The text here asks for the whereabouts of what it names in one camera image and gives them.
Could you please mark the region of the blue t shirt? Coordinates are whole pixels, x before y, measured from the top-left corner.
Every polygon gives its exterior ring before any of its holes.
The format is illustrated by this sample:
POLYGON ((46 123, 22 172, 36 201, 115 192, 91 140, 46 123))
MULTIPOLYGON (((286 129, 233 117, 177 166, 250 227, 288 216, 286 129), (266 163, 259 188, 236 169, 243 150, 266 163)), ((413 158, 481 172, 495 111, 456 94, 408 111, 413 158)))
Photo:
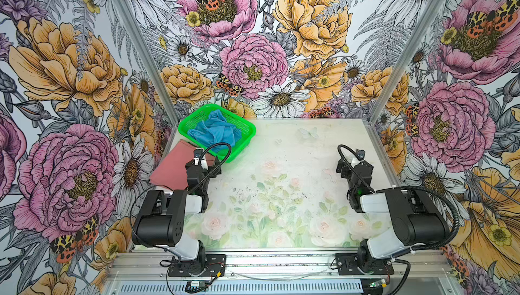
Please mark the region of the blue t shirt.
POLYGON ((209 114, 207 120, 199 122, 195 128, 188 131, 188 136, 205 147, 217 143, 227 143, 235 146, 242 137, 241 129, 227 121, 222 111, 217 109, 209 114))

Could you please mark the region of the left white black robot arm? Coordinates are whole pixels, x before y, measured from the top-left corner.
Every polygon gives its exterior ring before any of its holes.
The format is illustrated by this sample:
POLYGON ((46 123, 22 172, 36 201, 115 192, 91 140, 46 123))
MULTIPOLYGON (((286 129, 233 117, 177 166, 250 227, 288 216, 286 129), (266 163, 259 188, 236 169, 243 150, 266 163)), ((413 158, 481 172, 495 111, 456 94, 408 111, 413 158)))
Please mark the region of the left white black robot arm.
POLYGON ((186 165, 188 186, 170 193, 149 188, 132 226, 132 242, 158 248, 172 255, 172 265, 182 273, 200 275, 207 268, 205 248, 184 231, 186 215, 203 214, 209 205, 208 185, 222 171, 218 159, 208 164, 193 159, 186 165))

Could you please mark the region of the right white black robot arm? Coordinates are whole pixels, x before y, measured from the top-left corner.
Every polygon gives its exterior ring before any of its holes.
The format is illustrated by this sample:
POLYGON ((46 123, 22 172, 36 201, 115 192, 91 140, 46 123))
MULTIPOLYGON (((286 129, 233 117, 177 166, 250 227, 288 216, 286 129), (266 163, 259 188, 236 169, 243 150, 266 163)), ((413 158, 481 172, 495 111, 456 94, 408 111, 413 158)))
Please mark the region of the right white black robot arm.
POLYGON ((391 261, 418 250, 439 248, 448 242, 451 230, 431 200, 439 197, 424 188, 371 189, 373 166, 340 159, 336 172, 348 182, 347 199, 360 214, 388 214, 391 227, 380 235, 364 238, 354 253, 337 253, 334 261, 340 275, 393 274, 391 261))

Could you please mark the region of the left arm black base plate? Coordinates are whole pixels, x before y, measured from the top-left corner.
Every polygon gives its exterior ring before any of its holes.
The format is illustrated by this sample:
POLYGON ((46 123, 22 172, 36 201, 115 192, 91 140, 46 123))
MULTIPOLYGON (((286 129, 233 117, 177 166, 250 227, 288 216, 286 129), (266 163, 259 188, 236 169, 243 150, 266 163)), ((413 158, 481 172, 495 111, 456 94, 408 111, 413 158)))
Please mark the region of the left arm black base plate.
POLYGON ((167 271, 168 277, 215 277, 225 274, 227 256, 225 254, 207 254, 193 261, 175 263, 167 271))

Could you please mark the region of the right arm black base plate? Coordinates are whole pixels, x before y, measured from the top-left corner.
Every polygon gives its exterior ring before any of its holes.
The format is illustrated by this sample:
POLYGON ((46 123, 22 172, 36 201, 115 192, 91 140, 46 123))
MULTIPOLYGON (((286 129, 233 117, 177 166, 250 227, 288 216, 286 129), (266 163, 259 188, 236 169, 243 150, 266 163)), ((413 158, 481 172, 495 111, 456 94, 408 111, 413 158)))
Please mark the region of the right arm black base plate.
POLYGON ((334 256, 339 275, 393 275, 391 261, 362 258, 354 253, 337 253, 334 256))

